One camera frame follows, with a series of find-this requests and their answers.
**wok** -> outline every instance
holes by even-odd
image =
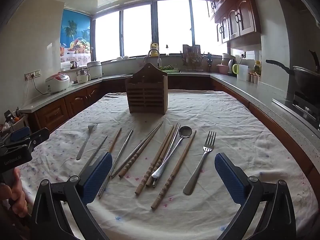
[[[295,77],[295,80],[301,90],[301,92],[312,101],[320,100],[320,64],[318,57],[314,51],[311,51],[313,58],[316,63],[316,71],[311,71],[303,67],[294,66],[293,70],[287,68],[282,63],[276,60],[269,60],[267,59],[266,62],[277,65],[284,69],[289,75]]]

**spoon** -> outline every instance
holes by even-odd
[[[192,134],[192,129],[189,127],[189,126],[182,126],[180,129],[179,129],[179,135],[180,135],[180,140],[177,142],[177,144],[175,145],[175,147],[173,148],[173,150],[170,152],[169,156],[164,160],[164,162],[160,165],[160,167],[154,172],[152,173],[152,177],[154,179],[159,179],[162,172],[164,171],[171,155],[174,153],[174,151],[177,149],[177,147],[179,146],[179,144],[181,143],[181,141],[184,139],[184,138],[188,138],[190,137]]]
[[[85,145],[87,144],[87,142],[88,142],[88,140],[89,140],[89,137],[90,137],[90,134],[91,134],[93,128],[95,128],[96,125],[98,125],[98,124],[95,123],[95,124],[89,124],[89,125],[88,125],[89,134],[88,134],[87,139],[84,141],[83,145],[82,145],[81,148],[80,148],[80,151],[79,151],[79,153],[78,153],[78,155],[77,155],[77,158],[76,158],[77,161],[81,159],[81,156],[82,156],[82,153],[83,153],[83,151],[84,151]]]

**wooden utensil holder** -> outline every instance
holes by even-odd
[[[130,113],[157,113],[168,109],[168,74],[151,63],[125,79]]]

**window frame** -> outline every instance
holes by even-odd
[[[132,7],[137,7],[137,6],[141,6],[141,5],[147,5],[150,4],[151,5],[151,33],[152,33],[152,42],[155,43],[159,43],[159,33],[158,33],[158,6],[157,6],[157,1],[161,1],[161,0],[146,0],[146,1],[139,1],[139,2],[135,2],[135,3],[131,3],[128,5],[122,5],[122,6],[116,6],[113,8],[110,8],[108,10],[102,11],[102,12],[98,12],[95,16],[92,17],[92,30],[94,30],[94,32],[92,31],[92,54],[91,57],[93,60],[96,60],[96,53],[95,53],[95,22],[96,19],[104,16],[106,14],[112,13],[112,12],[119,12],[119,41],[120,41],[120,56],[123,57],[124,56],[124,37],[123,37],[123,21],[124,21],[124,17],[123,17],[123,11],[125,9],[129,9]],[[190,8],[190,20],[191,20],[191,35],[192,35],[192,46],[195,46],[195,27],[194,27],[194,19],[193,19],[193,10],[192,10],[192,0],[189,0],[189,8]],[[180,53],[171,53],[170,55],[180,55]],[[137,55],[134,57],[143,57],[146,55]]]

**fork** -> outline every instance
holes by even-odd
[[[199,178],[199,175],[200,175],[200,171],[201,171],[202,166],[204,164],[204,160],[207,157],[207,155],[210,152],[212,152],[212,150],[213,150],[214,142],[216,140],[216,135],[217,135],[216,132],[209,131],[207,139],[205,140],[205,143],[203,145],[204,153],[202,155],[202,158],[201,158],[196,170],[193,172],[191,178],[189,179],[189,181],[187,182],[187,184],[183,188],[183,193],[184,194],[186,194],[186,195],[191,195],[192,194],[192,192],[193,192],[193,190],[194,190],[194,188],[196,186],[196,183],[198,181],[198,178]]]

